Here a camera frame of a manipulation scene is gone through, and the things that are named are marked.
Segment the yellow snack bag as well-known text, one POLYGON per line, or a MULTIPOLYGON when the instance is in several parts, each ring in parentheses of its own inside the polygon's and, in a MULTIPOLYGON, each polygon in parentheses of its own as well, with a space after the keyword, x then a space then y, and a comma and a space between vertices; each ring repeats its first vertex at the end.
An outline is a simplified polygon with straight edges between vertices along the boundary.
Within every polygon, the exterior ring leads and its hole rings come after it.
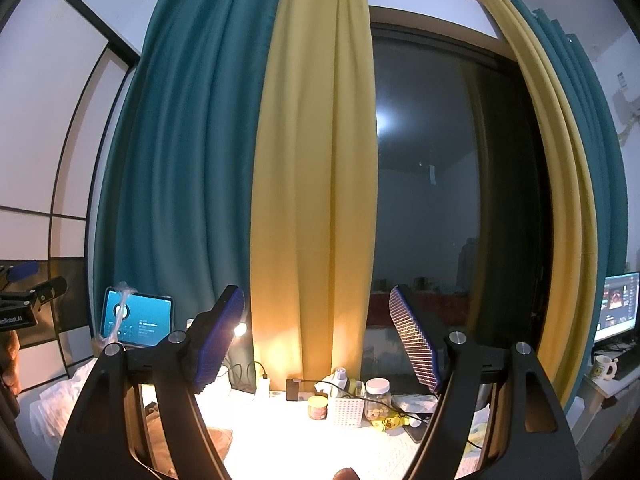
POLYGON ((388 413, 378 412, 369 422, 376 430, 386 432, 407 426, 409 419, 407 416, 391 411, 388 413))

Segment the white charger plug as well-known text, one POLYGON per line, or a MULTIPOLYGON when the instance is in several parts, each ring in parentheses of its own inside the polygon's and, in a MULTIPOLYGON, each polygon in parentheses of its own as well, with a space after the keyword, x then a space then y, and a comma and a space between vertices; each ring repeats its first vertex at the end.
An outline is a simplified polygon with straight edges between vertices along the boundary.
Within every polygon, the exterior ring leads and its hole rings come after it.
POLYGON ((259 399, 268 399, 270 397, 270 379, 267 373, 261 372, 257 374, 255 394, 259 399))

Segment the white desk lamp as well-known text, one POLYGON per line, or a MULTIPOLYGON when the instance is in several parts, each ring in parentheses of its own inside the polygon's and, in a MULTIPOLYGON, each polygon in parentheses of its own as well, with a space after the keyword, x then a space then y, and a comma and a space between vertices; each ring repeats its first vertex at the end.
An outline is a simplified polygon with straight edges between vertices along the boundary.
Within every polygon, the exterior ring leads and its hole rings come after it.
POLYGON ((245 322, 239 322, 233 330, 230 347, 222 365, 232 388, 243 389, 246 386, 246 366, 250 360, 250 337, 245 322))

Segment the teal curtain left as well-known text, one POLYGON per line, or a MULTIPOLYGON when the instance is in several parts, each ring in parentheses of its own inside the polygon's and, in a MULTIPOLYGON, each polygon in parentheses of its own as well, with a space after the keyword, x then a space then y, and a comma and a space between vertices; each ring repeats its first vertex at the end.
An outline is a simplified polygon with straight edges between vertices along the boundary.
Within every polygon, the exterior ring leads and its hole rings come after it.
POLYGON ((91 298, 126 283, 174 320, 250 287, 257 126, 279 0, 157 0, 106 159, 91 298))

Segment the computer monitor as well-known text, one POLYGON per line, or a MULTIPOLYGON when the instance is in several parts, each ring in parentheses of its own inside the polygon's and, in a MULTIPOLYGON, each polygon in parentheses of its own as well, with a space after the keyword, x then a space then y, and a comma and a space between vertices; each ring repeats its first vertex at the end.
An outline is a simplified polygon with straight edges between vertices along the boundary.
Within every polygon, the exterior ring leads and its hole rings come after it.
POLYGON ((639 273, 608 276, 604 281, 601 310, 594 342, 631 332, 639 312, 639 273))

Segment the white perforated plastic basket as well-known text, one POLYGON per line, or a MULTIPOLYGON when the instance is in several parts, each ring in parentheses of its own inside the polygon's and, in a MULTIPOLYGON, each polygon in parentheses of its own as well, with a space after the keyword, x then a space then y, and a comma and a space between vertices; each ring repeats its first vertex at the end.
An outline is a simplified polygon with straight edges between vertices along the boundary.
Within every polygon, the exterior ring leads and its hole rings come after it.
POLYGON ((328 419, 337 426, 360 428, 364 400, 359 398, 329 398, 328 419))

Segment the black power adapter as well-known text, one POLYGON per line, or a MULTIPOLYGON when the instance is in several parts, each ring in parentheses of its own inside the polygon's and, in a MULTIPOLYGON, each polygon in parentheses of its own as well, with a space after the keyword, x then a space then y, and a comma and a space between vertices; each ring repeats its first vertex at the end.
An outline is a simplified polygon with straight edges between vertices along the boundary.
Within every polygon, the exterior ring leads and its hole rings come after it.
POLYGON ((285 399, 288 402, 297 402, 299 398, 300 380, 288 378, 285 382, 285 399))

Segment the red tin can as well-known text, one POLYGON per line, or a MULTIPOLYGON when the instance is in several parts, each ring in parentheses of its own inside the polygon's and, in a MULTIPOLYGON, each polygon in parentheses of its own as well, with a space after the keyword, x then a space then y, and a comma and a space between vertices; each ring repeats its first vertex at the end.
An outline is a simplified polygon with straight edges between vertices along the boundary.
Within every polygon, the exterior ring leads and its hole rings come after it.
POLYGON ((328 414, 329 399, 325 396, 315 394, 310 396, 307 401, 308 417, 312 420, 326 419, 328 414))

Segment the white textured bedspread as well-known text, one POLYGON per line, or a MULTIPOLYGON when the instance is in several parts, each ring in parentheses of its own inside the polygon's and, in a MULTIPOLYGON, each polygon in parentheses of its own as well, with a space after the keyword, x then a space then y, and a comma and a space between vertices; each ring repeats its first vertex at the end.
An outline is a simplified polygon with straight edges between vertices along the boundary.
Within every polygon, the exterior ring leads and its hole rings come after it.
POLYGON ((405 430, 381 432, 308 417, 308 403, 207 387, 195 397, 206 426, 229 429, 224 466, 232 479, 331 479, 352 468, 361 479, 402 479, 419 445, 405 430))

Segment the clear jar white lid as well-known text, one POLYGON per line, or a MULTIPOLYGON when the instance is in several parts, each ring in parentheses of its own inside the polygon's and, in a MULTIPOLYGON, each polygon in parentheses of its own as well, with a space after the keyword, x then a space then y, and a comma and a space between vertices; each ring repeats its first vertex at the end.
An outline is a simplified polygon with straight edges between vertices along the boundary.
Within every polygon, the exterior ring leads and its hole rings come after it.
POLYGON ((364 384, 366 400, 364 401, 364 417, 369 422, 386 419, 390 416, 390 381, 386 378, 371 378, 364 384))

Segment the yellow teal curtain right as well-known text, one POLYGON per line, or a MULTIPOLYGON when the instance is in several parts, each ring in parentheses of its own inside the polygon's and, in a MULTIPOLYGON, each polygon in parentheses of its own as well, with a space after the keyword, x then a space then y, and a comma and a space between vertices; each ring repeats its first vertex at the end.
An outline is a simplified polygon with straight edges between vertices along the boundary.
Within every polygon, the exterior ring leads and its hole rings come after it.
POLYGON ((522 0, 480 0, 515 54, 550 179, 552 269, 538 359, 563 408, 585 375, 604 281, 625 271, 628 195, 610 107, 574 34, 522 0))

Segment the grey cap spray bottle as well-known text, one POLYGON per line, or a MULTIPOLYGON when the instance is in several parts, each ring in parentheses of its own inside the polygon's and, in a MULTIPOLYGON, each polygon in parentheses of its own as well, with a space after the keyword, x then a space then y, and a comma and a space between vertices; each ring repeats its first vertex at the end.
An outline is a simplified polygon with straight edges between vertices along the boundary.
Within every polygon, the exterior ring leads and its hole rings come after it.
POLYGON ((348 393, 348 390, 346 389, 348 385, 348 377, 344 367, 337 367, 334 370, 332 376, 332 384, 332 398, 341 399, 345 394, 348 393))

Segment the steel thermos cup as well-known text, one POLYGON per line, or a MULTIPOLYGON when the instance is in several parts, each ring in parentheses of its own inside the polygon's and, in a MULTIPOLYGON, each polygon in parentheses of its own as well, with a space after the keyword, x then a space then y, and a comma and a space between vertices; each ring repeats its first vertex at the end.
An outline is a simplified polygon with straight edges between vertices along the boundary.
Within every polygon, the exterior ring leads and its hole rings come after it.
POLYGON ((482 410, 490 400, 492 385, 491 384, 481 384, 478 387, 478 393, 476 398, 476 404, 474 411, 482 410))

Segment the black smartphone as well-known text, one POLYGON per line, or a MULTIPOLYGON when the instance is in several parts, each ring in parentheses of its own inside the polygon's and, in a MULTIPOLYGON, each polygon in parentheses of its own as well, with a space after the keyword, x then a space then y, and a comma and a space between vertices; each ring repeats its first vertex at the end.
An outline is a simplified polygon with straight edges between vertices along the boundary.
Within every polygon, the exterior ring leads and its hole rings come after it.
POLYGON ((413 440, 414 443, 420 444, 426 435, 428 429, 427 422, 421 422, 418 426, 407 425, 404 427, 405 433, 408 434, 409 438, 413 440))

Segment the yellow curtain panel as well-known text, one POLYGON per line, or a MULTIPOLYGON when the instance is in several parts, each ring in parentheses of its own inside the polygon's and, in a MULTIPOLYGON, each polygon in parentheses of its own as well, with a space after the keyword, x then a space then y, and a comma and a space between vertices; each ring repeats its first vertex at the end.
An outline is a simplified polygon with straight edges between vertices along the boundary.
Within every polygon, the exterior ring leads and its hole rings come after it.
POLYGON ((250 218, 254 353, 273 389, 360 373, 378 133, 368 0, 280 0, 250 218))

